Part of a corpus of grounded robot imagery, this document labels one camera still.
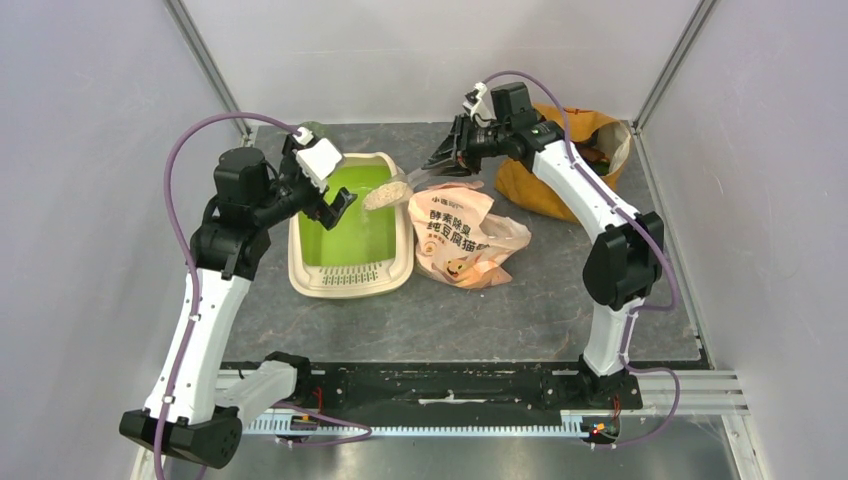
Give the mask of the clear plastic scoop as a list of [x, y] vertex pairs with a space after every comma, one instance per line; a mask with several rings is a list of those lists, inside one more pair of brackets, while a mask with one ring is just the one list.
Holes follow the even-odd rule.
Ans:
[[414, 189], [429, 180], [435, 174], [434, 170], [416, 169], [409, 173], [402, 171], [369, 191], [362, 201], [366, 211], [376, 211], [393, 207], [407, 201]]

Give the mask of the cream green litter box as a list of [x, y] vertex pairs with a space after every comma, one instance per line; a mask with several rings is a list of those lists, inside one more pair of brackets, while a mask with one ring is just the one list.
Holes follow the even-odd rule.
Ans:
[[327, 231], [299, 214], [289, 222], [288, 274], [301, 295], [355, 299], [401, 287], [414, 266], [414, 231], [406, 210], [367, 211], [367, 194], [400, 172], [385, 153], [349, 153], [330, 178], [329, 194], [341, 187], [357, 195], [339, 223]]

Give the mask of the pink cat litter bag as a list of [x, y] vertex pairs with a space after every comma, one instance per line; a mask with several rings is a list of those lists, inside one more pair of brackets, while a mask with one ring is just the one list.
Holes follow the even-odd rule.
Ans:
[[525, 225], [493, 214], [494, 199], [481, 187], [480, 182], [444, 183], [408, 200], [419, 273], [469, 290], [512, 280], [503, 263], [526, 248], [532, 234]]

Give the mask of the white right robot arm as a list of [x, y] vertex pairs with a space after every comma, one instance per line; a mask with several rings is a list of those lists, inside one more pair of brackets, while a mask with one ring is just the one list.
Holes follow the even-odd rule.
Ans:
[[582, 278], [594, 302], [582, 361], [590, 374], [577, 382], [579, 400], [601, 409], [618, 392], [611, 375], [626, 367], [629, 328], [667, 264], [664, 223], [622, 200], [578, 155], [564, 124], [547, 119], [522, 82], [489, 89], [478, 82], [462, 113], [423, 163], [426, 176], [463, 177], [488, 158], [506, 156], [551, 189], [592, 242]]

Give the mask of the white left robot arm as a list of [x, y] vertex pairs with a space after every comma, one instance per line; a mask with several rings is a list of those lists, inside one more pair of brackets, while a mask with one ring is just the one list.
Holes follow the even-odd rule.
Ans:
[[225, 391], [216, 388], [227, 340], [270, 246], [270, 230], [304, 215], [334, 228], [354, 195], [327, 200], [343, 154], [326, 138], [290, 135], [278, 166], [255, 147], [223, 153], [215, 195], [188, 249], [184, 304], [161, 374], [145, 405], [124, 413], [122, 436], [160, 456], [220, 469], [245, 428], [279, 401], [307, 405], [314, 393], [309, 360], [275, 351]]

